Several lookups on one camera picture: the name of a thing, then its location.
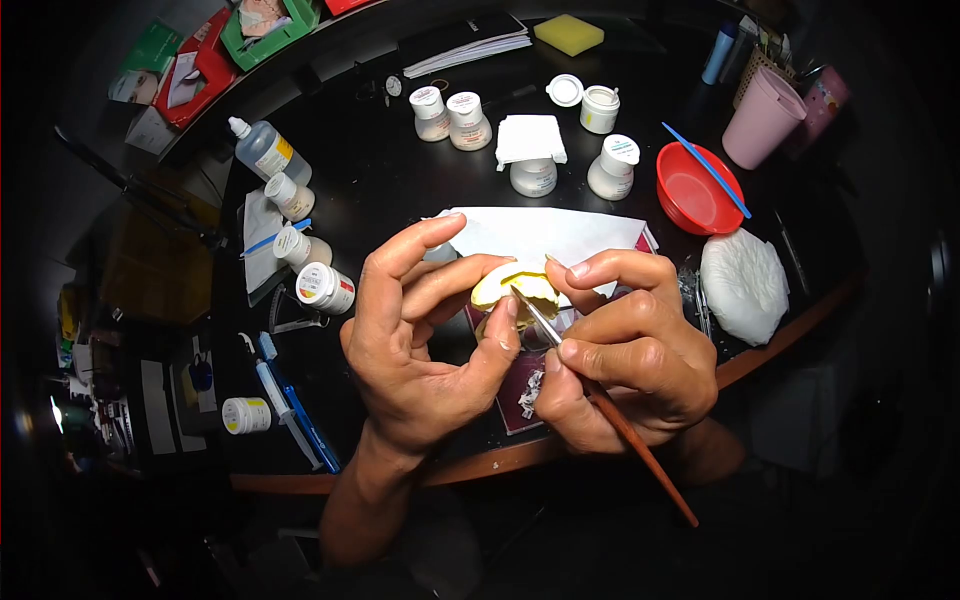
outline red box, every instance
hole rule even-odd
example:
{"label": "red box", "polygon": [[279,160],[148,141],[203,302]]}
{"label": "red box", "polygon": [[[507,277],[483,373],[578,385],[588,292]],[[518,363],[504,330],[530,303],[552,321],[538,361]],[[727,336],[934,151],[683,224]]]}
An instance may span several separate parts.
{"label": "red box", "polygon": [[203,74],[206,86],[200,90],[193,100],[178,107],[168,108],[167,98],[170,94],[170,85],[173,81],[173,70],[177,61],[170,65],[160,93],[154,100],[154,107],[171,125],[178,129],[186,126],[213,100],[226,90],[237,78],[237,66],[230,59],[224,42],[220,41],[220,32],[223,31],[230,19],[230,9],[220,9],[211,16],[206,23],[197,30],[197,33],[188,37],[177,51],[177,56],[196,52],[194,67]]}
{"label": "red box", "polygon": [[368,2],[372,0],[326,0],[326,5],[330,8],[330,12],[333,12],[333,16],[336,16]]}

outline red plastic bowl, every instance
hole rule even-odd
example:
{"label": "red plastic bowl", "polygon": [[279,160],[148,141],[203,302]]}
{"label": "red plastic bowl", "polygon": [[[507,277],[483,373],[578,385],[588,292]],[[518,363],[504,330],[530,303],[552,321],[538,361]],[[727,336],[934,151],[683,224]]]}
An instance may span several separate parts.
{"label": "red plastic bowl", "polygon": [[[706,148],[693,147],[742,201],[743,190],[723,160]],[[666,216],[688,233],[730,233],[743,222],[743,213],[727,192],[680,142],[663,146],[657,155],[657,197]]]}

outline yellow sponge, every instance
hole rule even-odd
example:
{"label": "yellow sponge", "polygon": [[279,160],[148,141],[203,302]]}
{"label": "yellow sponge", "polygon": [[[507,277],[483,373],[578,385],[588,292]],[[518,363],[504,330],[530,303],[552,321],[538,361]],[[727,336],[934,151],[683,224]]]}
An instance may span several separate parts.
{"label": "yellow sponge", "polygon": [[569,14],[561,14],[535,25],[534,35],[571,57],[603,41],[602,29]]}

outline black desk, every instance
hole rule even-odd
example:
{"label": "black desk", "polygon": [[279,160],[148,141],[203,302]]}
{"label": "black desk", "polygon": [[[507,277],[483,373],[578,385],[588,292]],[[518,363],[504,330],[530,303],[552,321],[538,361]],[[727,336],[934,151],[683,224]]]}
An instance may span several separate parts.
{"label": "black desk", "polygon": [[[688,139],[710,148],[733,168],[754,213],[754,218],[743,227],[777,247],[792,291],[790,310],[767,348],[749,350],[714,322],[721,387],[789,346],[855,288],[855,276],[862,272],[864,262],[850,215],[836,194],[823,184],[824,178],[808,165],[773,156],[755,172],[736,168],[720,144],[733,112],[732,89],[709,87],[699,79],[711,38],[677,28],[653,33],[666,53],[614,52],[600,46],[572,59],[535,42],[532,48],[413,81],[411,89],[443,77],[450,83],[445,97],[472,90],[484,100],[536,84],[540,89],[537,94],[488,117],[495,131],[497,123],[508,113],[557,115],[569,162],[559,165],[557,189],[541,199],[518,195],[510,186],[508,174],[495,172],[495,140],[475,153],[460,152],[447,141],[421,142],[414,133],[414,116],[405,99],[394,100],[388,108],[380,96],[366,102],[356,99],[356,91],[364,82],[382,82],[387,74],[400,70],[396,53],[366,63],[362,75],[345,73],[334,78],[321,94],[299,97],[271,115],[268,120],[313,165],[310,187],[317,193],[317,205],[311,215],[314,234],[332,246],[333,266],[358,280],[366,255],[419,217],[432,216],[454,205],[521,205],[645,219],[660,242],[660,253],[673,259],[681,274],[686,270],[695,272],[707,238],[684,233],[674,226],[656,196],[657,153],[672,141],[660,125],[660,121],[666,121]],[[633,138],[643,152],[636,168],[634,190],[626,200],[609,203],[587,187],[587,169],[600,152],[603,136],[580,126],[579,107],[557,107],[542,92],[559,73],[573,73],[584,85],[620,88],[622,108],[615,130]],[[235,248],[216,259],[212,299],[212,344],[218,365],[216,390],[220,402],[232,396],[263,394],[236,335],[241,330],[253,335],[265,329],[269,311],[269,299],[253,309],[247,306],[243,265],[235,258],[239,253],[236,208],[259,183],[246,167],[234,164],[222,227]],[[793,238],[809,283],[809,296],[804,294],[786,251],[774,208]],[[692,304],[685,309],[696,324]],[[365,417],[337,335],[340,325],[351,316],[352,310],[332,319],[327,329],[313,327],[275,336],[281,370],[297,387],[313,421],[325,431],[344,463],[355,448]],[[431,354],[459,364],[467,360],[472,345],[466,321],[458,318],[438,330],[435,342],[431,342]],[[226,431],[222,435],[230,470],[237,474],[235,488],[275,492],[328,490],[331,478],[322,475],[256,476],[310,473],[309,464],[283,428],[274,427],[267,433],[250,436],[232,437]],[[436,466],[432,480],[455,481],[505,472],[548,460],[561,451],[561,445],[546,427],[508,438],[493,409],[442,448],[440,465]]]}

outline mesh holder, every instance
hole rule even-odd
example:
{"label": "mesh holder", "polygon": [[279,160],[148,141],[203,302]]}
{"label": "mesh holder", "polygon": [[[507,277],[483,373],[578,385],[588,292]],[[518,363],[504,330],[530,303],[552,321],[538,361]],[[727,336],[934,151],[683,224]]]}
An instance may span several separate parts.
{"label": "mesh holder", "polygon": [[750,60],[747,62],[747,66],[743,69],[743,74],[740,75],[740,86],[737,87],[736,94],[733,96],[734,108],[738,108],[740,106],[740,101],[743,100],[743,95],[747,93],[747,86],[750,85],[750,80],[754,78],[754,75],[756,75],[756,72],[761,66],[765,66],[777,75],[783,77],[783,80],[789,83],[794,89],[800,86],[800,83],[794,79],[797,76],[797,72],[792,66],[787,66],[786,70],[779,68],[772,60],[768,59],[766,55],[763,54],[763,51],[760,50],[759,46],[754,44],[754,52],[751,53]]}

